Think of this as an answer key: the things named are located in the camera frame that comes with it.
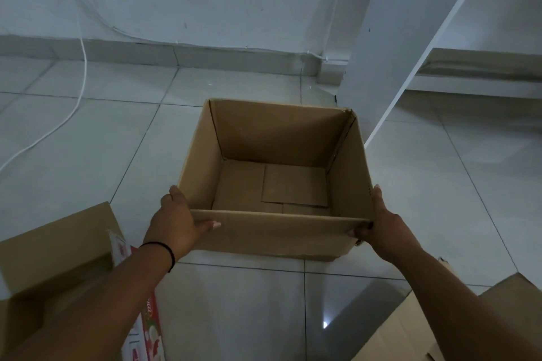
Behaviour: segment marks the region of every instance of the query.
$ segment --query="open cardboard box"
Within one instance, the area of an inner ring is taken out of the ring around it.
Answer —
[[[448,262],[442,264],[452,271]],[[481,299],[533,344],[542,337],[542,292],[520,273],[485,291]],[[413,292],[376,330],[352,361],[444,361]]]
[[[349,109],[207,100],[179,187],[196,220],[222,223],[196,249],[329,261],[373,219]]]
[[[106,202],[0,242],[0,270],[11,293],[0,301],[0,357],[51,323],[131,254],[133,248],[117,234],[122,232]],[[151,325],[161,350],[154,295],[115,359],[146,360],[145,331]]]

